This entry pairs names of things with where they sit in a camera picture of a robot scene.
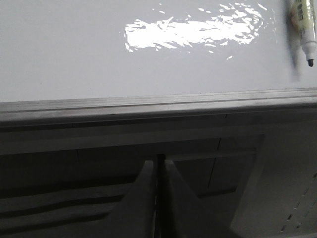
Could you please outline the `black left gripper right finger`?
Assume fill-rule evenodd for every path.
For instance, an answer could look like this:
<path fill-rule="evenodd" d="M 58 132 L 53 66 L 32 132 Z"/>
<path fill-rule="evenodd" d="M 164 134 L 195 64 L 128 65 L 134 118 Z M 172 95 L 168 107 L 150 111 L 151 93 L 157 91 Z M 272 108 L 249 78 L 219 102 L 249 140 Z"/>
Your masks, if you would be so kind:
<path fill-rule="evenodd" d="M 204 208 L 172 160 L 162 167 L 162 237 L 239 237 Z"/>

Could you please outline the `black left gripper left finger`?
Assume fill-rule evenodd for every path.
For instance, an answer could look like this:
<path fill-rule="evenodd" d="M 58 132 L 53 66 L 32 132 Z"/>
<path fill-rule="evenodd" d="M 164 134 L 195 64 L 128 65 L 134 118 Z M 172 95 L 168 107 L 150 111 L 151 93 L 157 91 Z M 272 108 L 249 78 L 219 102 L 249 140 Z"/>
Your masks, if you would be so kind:
<path fill-rule="evenodd" d="M 156 170 L 145 161 L 126 196 L 114 210 L 84 232 L 86 238 L 150 238 L 153 235 Z"/>

